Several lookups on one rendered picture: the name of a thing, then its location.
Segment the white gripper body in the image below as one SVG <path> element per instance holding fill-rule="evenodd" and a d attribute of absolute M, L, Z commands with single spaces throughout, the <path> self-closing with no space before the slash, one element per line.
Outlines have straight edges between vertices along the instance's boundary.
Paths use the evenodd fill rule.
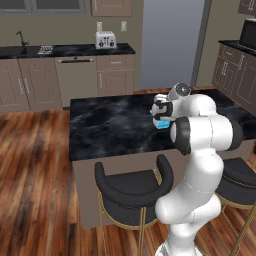
<path fill-rule="evenodd" d="M 168 100 L 166 95 L 156 95 L 154 97 L 151 114 L 153 117 L 166 116 Z"/>

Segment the blue yogurt container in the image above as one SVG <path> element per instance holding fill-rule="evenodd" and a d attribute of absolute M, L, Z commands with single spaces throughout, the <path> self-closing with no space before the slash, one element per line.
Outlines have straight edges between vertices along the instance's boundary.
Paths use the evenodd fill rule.
<path fill-rule="evenodd" d="M 153 124 L 157 129 L 166 129 L 170 127 L 169 119 L 153 119 Z"/>

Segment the brown base cupboards run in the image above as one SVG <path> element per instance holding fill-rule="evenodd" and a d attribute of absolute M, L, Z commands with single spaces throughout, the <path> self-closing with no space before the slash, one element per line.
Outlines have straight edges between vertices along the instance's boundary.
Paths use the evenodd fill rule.
<path fill-rule="evenodd" d="M 256 52 L 235 40 L 220 41 L 212 84 L 256 116 Z"/>
<path fill-rule="evenodd" d="M 133 94 L 134 55 L 105 55 L 96 60 L 100 96 Z"/>
<path fill-rule="evenodd" d="M 0 113 L 61 107 L 52 58 L 0 60 Z"/>

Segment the white toaster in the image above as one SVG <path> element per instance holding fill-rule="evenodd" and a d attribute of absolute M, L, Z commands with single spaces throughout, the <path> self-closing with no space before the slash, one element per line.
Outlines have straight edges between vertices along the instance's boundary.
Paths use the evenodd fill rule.
<path fill-rule="evenodd" d="M 98 31 L 95 34 L 97 49 L 116 49 L 116 36 L 112 31 Z"/>

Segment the beige dishwasher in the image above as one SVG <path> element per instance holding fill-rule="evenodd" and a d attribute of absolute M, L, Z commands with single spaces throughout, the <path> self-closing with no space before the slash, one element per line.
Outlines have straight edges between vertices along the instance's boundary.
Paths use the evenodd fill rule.
<path fill-rule="evenodd" d="M 98 96 L 95 56 L 59 57 L 55 63 L 63 107 L 71 99 Z"/>

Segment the black stool with gold legs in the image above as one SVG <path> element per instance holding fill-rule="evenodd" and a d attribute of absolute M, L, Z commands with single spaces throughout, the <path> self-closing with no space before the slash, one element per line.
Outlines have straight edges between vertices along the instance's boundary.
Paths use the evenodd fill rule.
<path fill-rule="evenodd" d="M 158 221 L 155 203 L 171 191 L 174 182 L 172 167 L 163 154 L 157 156 L 156 165 L 160 178 L 153 169 L 106 175 L 101 162 L 94 167 L 99 218 L 105 214 L 118 227 L 138 230 L 138 256 L 142 256 L 144 230 Z"/>
<path fill-rule="evenodd" d="M 230 256 L 237 256 L 240 251 L 240 244 L 256 214 L 256 173 L 242 158 L 224 160 L 222 178 L 215 194 L 221 201 L 221 214 L 236 236 L 236 242 Z M 240 233 L 236 232 L 226 216 L 226 206 L 250 210 Z"/>

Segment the grey dish mat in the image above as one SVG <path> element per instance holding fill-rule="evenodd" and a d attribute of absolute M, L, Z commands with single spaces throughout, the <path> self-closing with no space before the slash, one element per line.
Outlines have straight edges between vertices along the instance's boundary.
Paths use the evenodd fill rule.
<path fill-rule="evenodd" d="M 40 55 L 48 55 L 48 54 L 51 54 L 53 51 L 53 47 L 50 46 L 50 45 L 45 45 L 45 46 L 42 46 L 39 50 L 39 54 Z"/>

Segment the dark sink tap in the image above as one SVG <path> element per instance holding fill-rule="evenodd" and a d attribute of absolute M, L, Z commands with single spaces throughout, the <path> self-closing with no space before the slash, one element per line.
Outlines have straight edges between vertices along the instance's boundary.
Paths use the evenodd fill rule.
<path fill-rule="evenodd" d="M 17 31 L 16 35 L 20 37 L 22 47 L 26 47 L 27 45 L 29 45 L 29 41 L 28 42 L 24 41 L 23 34 L 21 31 Z"/>

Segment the grey window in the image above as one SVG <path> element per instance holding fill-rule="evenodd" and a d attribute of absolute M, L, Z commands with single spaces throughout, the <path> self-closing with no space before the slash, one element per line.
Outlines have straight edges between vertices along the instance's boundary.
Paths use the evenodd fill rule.
<path fill-rule="evenodd" d="M 0 0 L 0 13 L 84 13 L 85 0 Z"/>

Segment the black sink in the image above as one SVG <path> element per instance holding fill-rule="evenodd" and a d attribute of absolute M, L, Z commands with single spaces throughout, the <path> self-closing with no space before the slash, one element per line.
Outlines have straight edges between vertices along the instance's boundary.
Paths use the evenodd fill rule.
<path fill-rule="evenodd" d="M 27 49 L 22 46 L 0 47 L 0 56 L 17 56 L 26 53 Z"/>

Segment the brown wall cupboard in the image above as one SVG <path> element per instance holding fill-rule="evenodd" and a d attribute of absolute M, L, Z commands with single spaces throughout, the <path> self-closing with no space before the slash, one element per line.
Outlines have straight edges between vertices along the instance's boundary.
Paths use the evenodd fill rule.
<path fill-rule="evenodd" d="M 98 17 L 129 17 L 132 0 L 91 0 L 91 10 Z"/>
<path fill-rule="evenodd" d="M 256 16 L 256 0 L 240 0 L 238 12 L 240 14 Z"/>

